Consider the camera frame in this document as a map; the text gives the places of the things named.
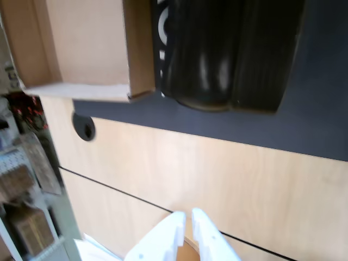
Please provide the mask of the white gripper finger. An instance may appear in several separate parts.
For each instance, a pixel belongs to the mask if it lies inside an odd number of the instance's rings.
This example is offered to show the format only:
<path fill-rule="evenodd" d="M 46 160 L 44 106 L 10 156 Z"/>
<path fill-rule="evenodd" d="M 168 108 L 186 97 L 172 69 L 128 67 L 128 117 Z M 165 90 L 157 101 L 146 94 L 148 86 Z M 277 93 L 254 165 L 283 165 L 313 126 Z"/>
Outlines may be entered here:
<path fill-rule="evenodd" d="M 194 208 L 191 217 L 193 237 L 198 242 L 200 260 L 240 260 L 203 210 Z"/>
<path fill-rule="evenodd" d="M 174 212 L 150 230 L 127 254 L 125 260 L 176 260 L 184 245 L 186 215 Z"/>

